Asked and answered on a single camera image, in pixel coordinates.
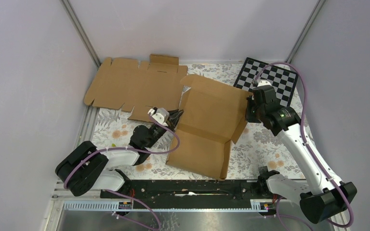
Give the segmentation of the cardboard box sheet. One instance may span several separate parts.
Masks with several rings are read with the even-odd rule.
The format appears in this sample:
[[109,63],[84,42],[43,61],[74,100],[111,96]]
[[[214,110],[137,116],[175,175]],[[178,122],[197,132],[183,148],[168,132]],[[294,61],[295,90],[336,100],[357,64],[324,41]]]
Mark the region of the cardboard box sheet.
[[231,145],[246,127],[245,112],[250,92],[196,74],[181,83],[183,114],[176,128],[179,140],[171,147],[166,164],[209,178],[225,180]]

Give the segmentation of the black white checkerboard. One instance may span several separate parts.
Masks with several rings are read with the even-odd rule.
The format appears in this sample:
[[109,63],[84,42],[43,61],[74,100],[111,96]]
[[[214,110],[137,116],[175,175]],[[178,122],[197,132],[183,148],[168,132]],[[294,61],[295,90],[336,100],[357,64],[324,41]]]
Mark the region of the black white checkerboard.
[[[267,63],[265,62],[249,57],[246,58],[233,86],[253,92],[254,86],[252,82],[255,76],[266,65]],[[264,70],[260,79],[267,80],[271,83],[282,106],[290,106],[298,80],[298,74],[296,72],[286,68],[272,66]]]

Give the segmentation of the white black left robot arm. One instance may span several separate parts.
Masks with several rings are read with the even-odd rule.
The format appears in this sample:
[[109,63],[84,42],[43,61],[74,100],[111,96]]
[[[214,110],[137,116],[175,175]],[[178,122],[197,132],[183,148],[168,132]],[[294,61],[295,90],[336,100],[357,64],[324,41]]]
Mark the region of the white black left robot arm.
[[55,173],[74,196],[97,189],[126,197],[130,193],[129,179],[118,167],[142,164],[153,154],[150,148],[167,132],[180,144],[175,128],[183,113],[181,109],[151,108],[147,114],[153,124],[135,127],[128,145],[98,148],[91,141],[84,141],[57,165]]

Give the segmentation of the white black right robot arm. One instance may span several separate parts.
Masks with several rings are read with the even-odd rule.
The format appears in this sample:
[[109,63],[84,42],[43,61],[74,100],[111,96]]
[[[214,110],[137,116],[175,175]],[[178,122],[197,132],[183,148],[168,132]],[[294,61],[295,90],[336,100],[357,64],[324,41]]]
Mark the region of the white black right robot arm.
[[296,203],[305,217],[317,224],[348,209],[357,194],[352,182],[344,182],[323,160],[301,127],[301,119],[291,107],[280,105],[275,89],[263,85],[247,98],[246,120],[262,123],[290,152],[307,185],[288,179],[276,170],[258,177],[257,192],[263,198],[273,194]]

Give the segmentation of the lower flat cardboard sheet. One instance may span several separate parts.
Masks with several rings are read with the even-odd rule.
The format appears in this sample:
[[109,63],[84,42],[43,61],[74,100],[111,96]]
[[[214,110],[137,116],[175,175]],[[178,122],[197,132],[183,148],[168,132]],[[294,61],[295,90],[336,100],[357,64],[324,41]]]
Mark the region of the lower flat cardboard sheet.
[[151,108],[167,111],[179,107],[183,92],[181,79],[188,67],[179,58],[151,54],[149,61],[130,58],[104,59],[83,102],[93,107],[130,112],[130,120],[148,122]]

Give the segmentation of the floral patterned table mat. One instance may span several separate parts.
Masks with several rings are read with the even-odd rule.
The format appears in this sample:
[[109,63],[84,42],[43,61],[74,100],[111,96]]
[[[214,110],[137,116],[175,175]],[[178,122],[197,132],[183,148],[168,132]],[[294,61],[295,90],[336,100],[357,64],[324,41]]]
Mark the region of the floral patterned table mat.
[[[232,86],[242,68],[237,64],[187,64],[189,74],[212,78]],[[130,112],[101,108],[91,131],[91,141],[99,148],[122,147],[130,141],[133,129],[149,122],[129,120]],[[138,166],[119,167],[132,180],[204,180],[205,176],[167,165],[166,155],[150,155]],[[290,179],[304,175],[286,147],[259,124],[249,123],[238,142],[231,145],[227,179],[256,179],[259,167],[277,170]]]

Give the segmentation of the black base rail bar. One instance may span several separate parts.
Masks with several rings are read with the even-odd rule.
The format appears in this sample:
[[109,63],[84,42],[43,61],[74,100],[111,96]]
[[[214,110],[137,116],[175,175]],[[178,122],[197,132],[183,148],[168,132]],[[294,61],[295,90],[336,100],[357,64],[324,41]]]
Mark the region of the black base rail bar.
[[256,180],[129,180],[119,193],[152,209],[250,209],[252,202],[273,204],[279,198]]

